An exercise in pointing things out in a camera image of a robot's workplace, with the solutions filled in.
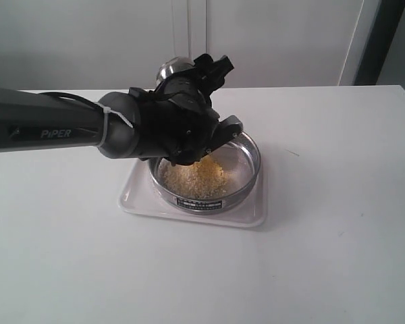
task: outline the yellow powder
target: yellow powder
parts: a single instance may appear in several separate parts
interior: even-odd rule
[[[225,193],[227,178],[222,167],[209,155],[190,166],[171,164],[163,175],[166,187],[186,198],[210,199]]]

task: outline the white table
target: white table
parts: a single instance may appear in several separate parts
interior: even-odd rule
[[[213,103],[260,146],[264,226],[127,214],[134,161],[95,148],[0,154],[0,324],[405,324],[405,92],[225,89]]]

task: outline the stainless steel sieve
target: stainless steel sieve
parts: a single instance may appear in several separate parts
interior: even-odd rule
[[[225,194],[210,199],[193,199],[175,194],[165,187],[163,174],[169,161],[162,158],[148,162],[155,188],[163,199],[188,213],[210,215],[221,213],[242,202],[252,191],[261,167],[261,155],[255,142],[241,133],[211,156],[222,166],[227,177]]]

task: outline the robotic arm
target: robotic arm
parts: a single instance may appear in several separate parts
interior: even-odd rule
[[[95,145],[112,159],[191,165],[243,131],[235,116],[219,122],[210,100],[233,68],[226,56],[176,58],[163,65],[154,91],[110,92],[98,103],[0,89],[0,152]]]

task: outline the sieve label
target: sieve label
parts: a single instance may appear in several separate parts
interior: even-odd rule
[[[214,209],[222,208],[222,200],[213,201],[213,202],[197,202],[197,201],[177,198],[177,206],[187,208],[187,209],[194,209],[197,211],[212,211]]]

